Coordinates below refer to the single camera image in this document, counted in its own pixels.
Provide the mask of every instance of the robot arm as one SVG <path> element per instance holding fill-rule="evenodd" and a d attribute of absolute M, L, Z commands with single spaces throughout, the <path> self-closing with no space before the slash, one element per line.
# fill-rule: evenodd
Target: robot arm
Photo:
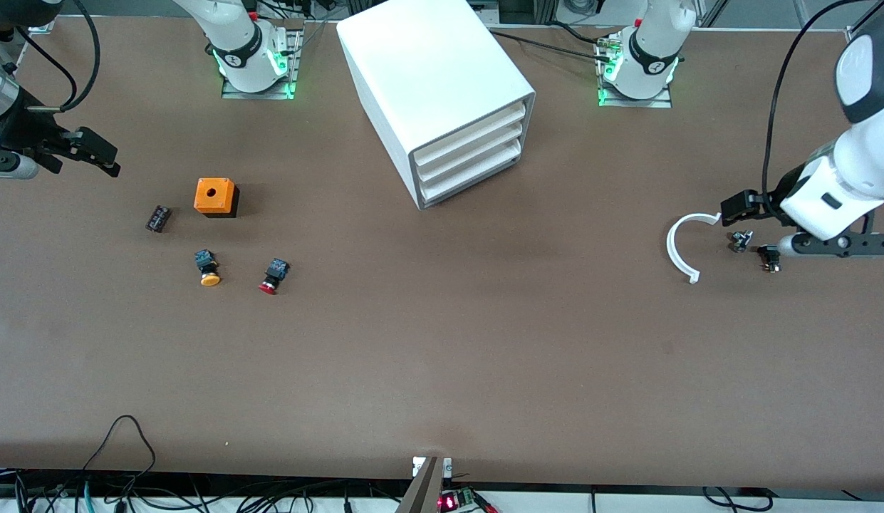
<path fill-rule="evenodd" d="M 672 79 L 679 50 L 695 20 L 693 0 L 649 0 L 639 26 L 627 26 L 611 36 L 618 39 L 621 50 L 603 78 L 629 98 L 657 96 Z"/>
<path fill-rule="evenodd" d="M 286 29 L 252 21 L 241 0 L 174 0 L 210 40 L 220 71 L 237 90 L 260 92 L 288 73 Z"/>
<path fill-rule="evenodd" d="M 781 178 L 768 195 L 770 209 L 754 190 L 724 201 L 725 227 L 777 212 L 800 231 L 781 240 L 781 253 L 884 254 L 884 234 L 872 232 L 873 211 L 884 204 L 884 14 L 843 49 L 835 86 L 853 125 Z M 862 218 L 862 232 L 850 231 Z"/>
<path fill-rule="evenodd" d="M 63 0 L 0 0 L 0 24 L 43 26 L 55 19 Z"/>

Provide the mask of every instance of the black cable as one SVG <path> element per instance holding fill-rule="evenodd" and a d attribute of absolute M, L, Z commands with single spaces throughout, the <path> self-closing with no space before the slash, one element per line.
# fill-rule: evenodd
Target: black cable
<path fill-rule="evenodd" d="M 272 485 L 275 483 L 288 484 L 291 482 L 292 482 L 292 480 L 273 480 L 273 481 L 262 481 L 259 483 L 243 484 L 243 486 L 234 488 L 233 490 L 230 490 L 227 493 L 224 493 L 224 494 L 221 494 L 220 496 L 214 497 L 214 499 L 205 500 L 205 501 L 203 501 L 203 504 L 214 504 L 218 500 L 223 500 L 223 499 L 226 499 L 227 497 L 233 497 L 234 494 L 236 494 L 240 490 L 246 490 L 246 488 L 256 487 L 259 485 Z M 275 487 L 270 487 L 268 489 L 268 492 L 264 492 L 262 494 L 269 493 L 269 491 L 273 490 L 273 489 L 275 489 Z M 162 492 L 165 494 L 170 494 L 170 496 L 172 496 L 172 497 L 176 497 L 177 499 L 182 499 L 182 501 L 184 501 L 185 503 L 188 503 L 189 506 L 187 506 L 187 507 L 185 507 L 185 506 L 164 506 L 163 504 L 154 504 L 154 503 L 151 503 L 150 501 L 148 501 L 147 499 L 145 499 L 144 497 L 141 497 L 141 494 L 137 493 L 139 490 L 155 491 L 155 492 Z M 161 509 L 161 510 L 165 510 L 165 511 L 185 511 L 188 509 L 198 509 L 198 507 L 202 506 L 201 504 L 191 503 L 187 499 L 185 499 L 184 497 L 180 496 L 180 494 L 171 492 L 170 490 L 167 490 L 165 488 L 133 487 L 132 491 L 134 492 L 133 494 L 135 495 L 135 497 L 137 497 L 137 499 L 141 500 L 145 504 L 148 504 L 148 506 L 150 506 L 150 507 L 155 507 L 155 509 Z"/>
<path fill-rule="evenodd" d="M 568 23 L 562 23 L 558 19 L 552 20 L 551 22 L 549 22 L 549 25 L 561 26 L 563 29 L 568 30 L 568 33 L 571 33 L 571 35 L 574 36 L 574 38 L 580 39 L 581 41 L 584 41 L 585 43 L 591 43 L 591 45 L 595 45 L 597 43 L 597 39 L 591 39 L 591 38 L 588 38 L 587 36 L 582 36 L 574 28 L 569 26 Z"/>
<path fill-rule="evenodd" d="M 829 11 L 837 9 L 840 6 L 861 1 L 862 0 L 837 0 L 835 3 L 830 4 L 830 6 L 818 11 L 815 16 L 812 16 L 809 21 L 806 22 L 806 26 L 804 26 L 796 35 L 796 38 L 793 39 L 790 49 L 786 52 L 784 64 L 781 64 L 781 71 L 777 75 L 777 82 L 774 84 L 774 94 L 771 95 L 771 113 L 768 115 L 768 133 L 764 141 L 764 162 L 761 164 L 761 201 L 764 202 L 764 206 L 767 208 L 768 213 L 773 215 L 783 224 L 787 223 L 786 219 L 777 212 L 777 208 L 774 208 L 774 206 L 771 205 L 771 200 L 768 196 L 768 165 L 771 162 L 771 140 L 774 139 L 774 114 L 777 112 L 777 96 L 781 92 L 781 84 L 784 83 L 786 67 L 790 64 L 790 58 L 792 58 L 793 52 L 796 51 L 796 45 L 798 45 L 799 41 L 806 35 L 806 32 L 808 32 L 809 27 L 811 27 L 817 19 L 825 16 Z"/>
<path fill-rule="evenodd" d="M 141 472 L 132 475 L 128 483 L 123 487 L 122 494 L 120 494 L 120 496 L 118 497 L 118 502 L 122 502 L 123 500 L 125 500 L 126 497 L 128 497 L 131 493 L 132 488 L 135 487 L 135 483 L 138 480 L 138 477 L 142 477 L 142 475 L 147 474 L 152 468 L 154 468 L 154 465 L 156 464 L 156 452 L 154 451 L 154 446 L 151 445 L 151 442 L 147 441 L 145 430 L 141 428 L 141 423 L 138 422 L 138 419 L 136 419 L 132 415 L 127 415 L 127 413 L 126 415 L 119 415 L 118 417 L 116 417 L 112 425 L 109 426 L 109 430 L 106 432 L 106 436 L 104 436 L 103 441 L 100 442 L 100 446 L 97 447 L 96 451 L 93 451 L 93 454 L 90 455 L 89 458 L 87 458 L 87 462 L 84 463 L 84 466 L 80 468 L 80 473 L 83 474 L 83 472 L 87 470 L 87 467 L 90 467 L 90 464 L 93 463 L 94 459 L 98 455 L 100 455 L 100 452 L 103 451 L 103 448 L 106 446 L 107 442 L 109 442 L 110 436 L 113 436 L 113 430 L 115 429 L 115 426 L 118 425 L 118 423 L 122 421 L 122 419 L 128 419 L 132 421 L 133 425 L 135 425 L 135 429 L 138 430 L 138 436 L 141 437 L 141 441 L 143 442 L 143 444 L 145 444 L 145 447 L 147 447 L 147 451 L 151 454 L 151 463 Z"/>
<path fill-rule="evenodd" d="M 350 490 L 343 488 L 343 513 L 353 513 L 353 504 L 350 503 Z"/>
<path fill-rule="evenodd" d="M 21 473 L 14 473 L 14 501 L 18 505 L 18 513 L 29 513 L 27 510 L 27 487 L 21 481 Z"/>
<path fill-rule="evenodd" d="M 575 56 L 584 56 L 584 58 L 592 58 L 592 59 L 594 59 L 594 61 L 608 62 L 610 60 L 610 58 L 608 58 L 607 56 L 598 56 L 598 55 L 594 55 L 594 54 L 586 54 L 584 52 L 577 52 L 575 50 L 569 50 L 568 48 L 559 48 L 559 46 L 547 45 L 547 43 L 540 43 L 539 41 L 533 41 L 531 39 L 519 38 L 519 36 L 512 36 L 510 33 L 496 32 L 494 30 L 490 30 L 490 33 L 492 33 L 494 36 L 499 36 L 499 38 L 514 39 L 514 40 L 520 41 L 522 43 L 528 43 L 529 45 L 540 46 L 540 48 L 555 50 L 556 52 L 562 52 L 562 53 L 575 55 Z"/>
<path fill-rule="evenodd" d="M 715 499 L 714 497 L 711 497 L 708 494 L 708 488 L 717 488 L 717 490 L 719 492 L 721 492 L 721 495 L 724 496 L 724 499 L 726 500 L 726 502 L 721 502 L 721 501 Z M 732 513 L 739 513 L 740 509 L 742 511 L 754 511 L 754 513 L 763 513 L 764 511 L 768 511 L 772 507 L 774 507 L 774 498 L 771 496 L 767 497 L 768 503 L 765 504 L 763 507 L 751 507 L 751 506 L 742 506 L 742 504 L 735 503 L 734 501 L 732 501 L 732 498 L 729 496 L 727 491 L 721 487 L 702 487 L 702 494 L 704 494 L 705 499 L 708 499 L 709 503 L 714 504 L 715 506 L 728 507 L 732 511 Z"/>
<path fill-rule="evenodd" d="M 157 492 L 157 493 L 162 492 L 162 493 L 168 494 L 169 496 L 175 497 L 175 499 L 181 499 L 182 502 L 184 502 L 185 504 L 188 504 L 188 506 L 187 507 L 182 507 L 182 506 L 174 507 L 174 506 L 164 506 L 163 504 L 155 504 L 155 503 L 152 503 L 150 500 L 145 499 L 145 497 L 142 497 L 141 494 L 138 493 L 138 490 L 146 490 L 146 491 Z M 195 504 L 194 502 L 192 502 L 188 499 L 185 499 L 185 497 L 181 496 L 180 494 L 171 492 L 165 488 L 132 487 L 132 489 L 129 490 L 129 497 L 131 497 L 131 496 L 136 497 L 136 499 L 140 500 L 141 502 L 147 504 L 150 507 L 154 507 L 154 509 L 161 509 L 164 511 L 184 511 L 184 510 L 188 510 L 188 509 L 197 509 L 198 513 L 205 513 L 204 509 L 206 509 L 207 505 L 210 504 L 209 502 L 205 503 L 203 499 L 201 499 L 200 503 Z M 107 500 L 107 499 L 103 500 L 103 502 L 106 504 L 112 504 L 113 502 L 116 501 L 115 499 L 113 499 L 113 500 Z"/>
<path fill-rule="evenodd" d="M 80 96 L 61 106 L 61 108 L 58 109 L 61 113 L 80 105 L 80 102 L 84 101 L 84 98 L 87 98 L 87 94 L 90 94 L 90 90 L 93 89 L 93 84 L 97 81 L 97 75 L 100 74 L 100 35 L 97 33 L 97 27 L 96 25 L 93 25 L 93 19 L 90 17 L 90 13 L 87 12 L 87 9 L 84 9 L 84 4 L 82 4 L 80 0 L 71 0 L 71 2 L 78 7 L 78 10 L 84 16 L 84 21 L 87 22 L 87 27 L 90 27 L 90 37 L 93 39 L 93 71 L 90 72 L 90 78 L 87 80 L 87 85 L 84 86 L 84 90 L 80 92 Z"/>
<path fill-rule="evenodd" d="M 289 7 L 275 6 L 275 4 L 269 4 L 268 2 L 265 2 L 264 0 L 259 0 L 259 3 L 263 4 L 263 6 L 268 7 L 270 10 L 274 11 L 275 13 L 302 14 L 302 16 L 307 17 L 307 19 L 315 19 L 315 16 L 312 16 L 312 14 L 306 14 L 302 11 L 290 9 Z"/>
<path fill-rule="evenodd" d="M 201 497 L 201 491 L 198 490 L 197 484 L 194 483 L 194 477 L 191 474 L 188 474 L 188 480 L 192 482 L 192 487 L 194 488 L 194 494 L 198 496 L 198 501 L 201 503 L 201 506 L 204 507 L 204 513 L 211 513 L 209 507 L 207 507 L 207 503 L 204 503 L 204 497 Z"/>
<path fill-rule="evenodd" d="M 302 42 L 302 44 L 299 45 L 299 48 L 296 48 L 295 50 L 291 50 L 291 51 L 289 51 L 288 54 L 289 54 L 289 55 L 294 55 L 294 54 L 296 54 L 296 53 L 302 52 L 302 48 L 305 48 L 306 45 L 308 45 L 308 42 L 311 41 L 312 39 L 314 39 L 315 36 L 318 35 L 318 32 L 322 32 L 322 30 L 324 30 L 324 27 L 325 27 L 326 23 L 328 23 L 328 20 L 333 19 L 334 14 L 332 14 L 331 11 L 328 11 L 328 13 L 325 14 L 324 19 L 321 20 L 321 25 L 318 25 L 318 28 L 315 29 L 315 32 L 312 32 L 312 35 L 309 36 L 308 38 L 306 38 L 306 40 L 304 40 L 304 41 Z"/>
<path fill-rule="evenodd" d="M 68 100 L 65 100 L 65 102 L 61 105 L 63 105 L 64 107 L 65 105 L 71 103 L 71 101 L 74 100 L 74 97 L 78 94 L 78 84 L 74 81 L 74 77 L 71 75 L 70 72 L 68 72 L 68 69 L 65 69 L 65 67 L 61 65 L 56 59 L 52 58 L 52 56 L 49 55 L 48 52 L 42 48 L 42 46 L 38 45 L 33 39 L 31 39 L 31 37 L 27 35 L 26 30 L 22 29 L 19 26 L 16 26 L 15 29 L 17 29 L 18 33 L 21 34 L 21 37 L 24 38 L 25 41 L 27 41 L 28 45 L 33 46 L 33 49 L 39 52 L 40 55 L 42 55 L 43 58 L 46 59 L 46 61 L 48 61 L 52 66 L 58 69 L 58 71 L 61 71 L 61 74 L 63 74 L 65 78 L 68 79 L 68 84 L 71 84 L 71 94 L 68 95 Z"/>
<path fill-rule="evenodd" d="M 373 492 L 379 492 L 379 494 L 382 494 L 384 497 L 387 497 L 387 499 L 391 499 L 398 504 L 400 503 L 400 499 L 397 499 L 397 497 L 394 497 L 392 494 L 389 494 L 380 488 L 374 487 L 373 484 L 371 484 L 371 483 L 369 483 L 369 490 L 371 490 Z"/>

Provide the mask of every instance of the orange box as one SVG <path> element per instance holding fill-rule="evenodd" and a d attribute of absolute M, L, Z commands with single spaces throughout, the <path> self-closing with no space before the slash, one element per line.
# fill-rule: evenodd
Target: orange box
<path fill-rule="evenodd" d="M 236 217 L 239 188 L 229 178 L 201 178 L 194 191 L 194 210 L 207 217 Z"/>

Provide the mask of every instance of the white c-shaped piece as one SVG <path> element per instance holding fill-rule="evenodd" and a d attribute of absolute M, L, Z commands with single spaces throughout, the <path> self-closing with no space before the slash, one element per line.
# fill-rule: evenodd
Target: white c-shaped piece
<path fill-rule="evenodd" d="M 667 253 L 670 254 L 670 260 L 672 260 L 673 265 L 678 267 L 680 271 L 689 275 L 689 283 L 698 283 L 698 277 L 701 273 L 698 272 L 698 269 L 693 269 L 692 266 L 685 263 L 685 260 L 679 256 L 679 251 L 676 250 L 676 230 L 679 229 L 680 224 L 685 223 L 686 221 L 701 221 L 702 223 L 707 224 L 717 224 L 717 222 L 721 219 L 721 213 L 717 213 L 717 215 L 710 214 L 689 214 L 683 215 L 679 221 L 676 221 L 676 224 L 670 228 L 670 233 L 667 234 Z"/>

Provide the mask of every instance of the table surface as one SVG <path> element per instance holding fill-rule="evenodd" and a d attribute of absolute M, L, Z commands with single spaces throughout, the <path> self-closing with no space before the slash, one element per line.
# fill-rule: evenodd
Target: table surface
<path fill-rule="evenodd" d="M 192 20 L 97 26 L 99 81 L 58 120 L 115 143 L 122 175 L 0 181 L 0 467 L 80 467 L 132 413 L 167 471 L 406 477 L 436 454 L 471 480 L 884 489 L 884 259 L 772 276 L 687 225 L 692 286 L 664 248 L 680 215 L 759 185 L 792 33 L 693 33 L 672 110 L 598 108 L 588 61 L 503 41 L 537 92 L 523 160 L 419 212 L 334 26 L 286 102 L 220 100 Z M 41 41 L 85 81 L 83 20 Z M 840 48 L 797 52 L 771 181 L 846 126 Z M 67 91 L 35 53 L 19 79 Z M 193 210 L 202 176 L 236 181 L 239 218 Z M 267 296 L 274 257 L 293 268 Z M 143 465 L 128 427 L 97 461 Z"/>

